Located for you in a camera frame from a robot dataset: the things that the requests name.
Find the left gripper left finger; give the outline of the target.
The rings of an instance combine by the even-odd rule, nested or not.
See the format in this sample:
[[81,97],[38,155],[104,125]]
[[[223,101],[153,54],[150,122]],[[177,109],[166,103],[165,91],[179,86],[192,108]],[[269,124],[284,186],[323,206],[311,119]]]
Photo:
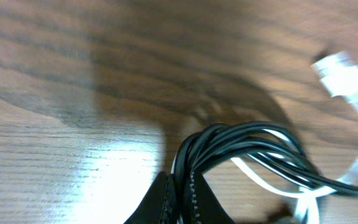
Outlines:
[[177,196],[173,176],[160,172],[135,212],[124,224],[176,224]]

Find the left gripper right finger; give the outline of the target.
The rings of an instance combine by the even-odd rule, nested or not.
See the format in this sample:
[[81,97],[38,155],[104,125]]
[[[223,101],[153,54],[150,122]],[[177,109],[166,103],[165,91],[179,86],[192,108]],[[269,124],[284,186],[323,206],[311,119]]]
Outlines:
[[235,224],[199,172],[192,172],[186,180],[185,223]]

